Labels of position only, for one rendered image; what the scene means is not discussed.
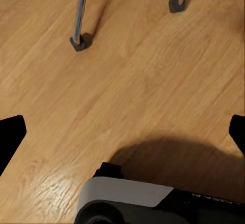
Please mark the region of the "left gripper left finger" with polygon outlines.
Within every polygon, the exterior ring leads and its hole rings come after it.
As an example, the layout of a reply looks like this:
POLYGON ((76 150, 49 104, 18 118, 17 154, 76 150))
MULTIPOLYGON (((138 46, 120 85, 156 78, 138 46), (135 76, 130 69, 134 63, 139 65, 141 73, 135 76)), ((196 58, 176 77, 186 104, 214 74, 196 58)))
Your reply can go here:
POLYGON ((22 115, 0 120, 0 176, 27 134, 22 115))

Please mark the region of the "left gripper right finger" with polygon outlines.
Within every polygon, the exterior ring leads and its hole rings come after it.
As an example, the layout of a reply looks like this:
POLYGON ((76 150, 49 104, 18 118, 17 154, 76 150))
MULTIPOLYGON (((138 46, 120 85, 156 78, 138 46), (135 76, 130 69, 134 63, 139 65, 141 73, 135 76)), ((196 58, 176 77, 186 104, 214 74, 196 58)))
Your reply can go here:
POLYGON ((245 156, 245 117, 233 115, 229 133, 245 156))

